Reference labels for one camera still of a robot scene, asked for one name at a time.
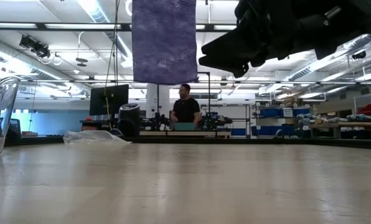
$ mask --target clear plastic bag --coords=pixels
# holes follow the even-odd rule
[[[127,142],[119,137],[116,137],[108,131],[82,131],[79,133],[68,131],[63,136],[65,144],[105,144],[123,147],[131,142]]]

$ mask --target black fabric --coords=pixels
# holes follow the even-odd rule
[[[199,112],[199,104],[193,98],[187,100],[177,100],[173,106],[173,112],[181,123],[191,123],[194,121],[194,113]]]

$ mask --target ceiling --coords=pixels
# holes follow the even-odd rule
[[[93,19],[88,15],[87,10],[82,7],[80,2],[94,4],[98,2],[101,10],[104,11],[110,22],[115,20],[115,0],[0,0],[0,22],[71,22],[71,23],[86,23],[93,22]],[[238,4],[238,1],[209,1],[209,5],[205,5],[205,1],[197,1],[197,23],[212,23],[212,24],[234,24],[235,16],[233,9]],[[118,12],[119,23],[130,23],[131,16],[126,12],[126,1],[120,1]],[[0,30],[0,43],[8,46],[11,49],[22,52],[23,54],[37,60],[35,54],[30,51],[24,51],[19,46],[19,41],[22,35],[30,35],[35,40],[49,45],[49,49],[59,55],[62,63],[56,65],[59,58],[51,62],[51,56],[47,60],[38,62],[39,65],[47,63],[46,66],[59,74],[68,76],[74,79],[87,79],[95,77],[96,80],[114,79],[113,62],[108,69],[110,61],[110,51],[112,41],[102,32],[85,32],[80,36],[80,47],[78,51],[78,37],[80,32],[46,32],[46,31],[15,31],[15,30]],[[198,32],[196,33],[197,40],[197,57],[202,56],[200,51],[201,46],[220,37],[223,33],[217,32]],[[120,32],[120,38],[123,43],[131,51],[131,32]],[[371,57],[371,45],[367,49],[367,56]],[[79,67],[75,59],[77,57],[85,58],[89,62],[87,67]],[[316,61],[314,51],[302,52],[296,55],[291,55],[289,58],[278,61],[277,59],[267,61],[259,68],[252,68],[240,80],[280,80],[281,77],[275,71],[296,71]],[[352,65],[362,63],[361,60],[353,60]],[[335,74],[339,71],[347,69],[347,57],[339,57],[338,60],[328,66],[322,67],[318,72],[327,73],[327,75]],[[221,77],[233,79],[232,74],[221,70],[216,70],[207,67],[198,67],[200,72],[211,72],[213,80],[220,80]],[[131,68],[120,66],[120,79],[132,80],[133,71]],[[104,84],[94,84],[89,87],[95,88]],[[134,88],[145,88],[145,84],[133,83]],[[198,85],[198,88],[206,88],[204,84]],[[237,89],[253,89],[258,90],[261,87],[259,84],[239,86]]]

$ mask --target man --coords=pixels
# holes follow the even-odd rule
[[[191,87],[188,84],[180,86],[180,99],[174,103],[171,119],[173,122],[180,123],[197,123],[200,121],[199,104],[190,97]]]

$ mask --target purple cloth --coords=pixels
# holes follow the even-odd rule
[[[134,81],[177,85],[197,79],[196,0],[133,0]]]

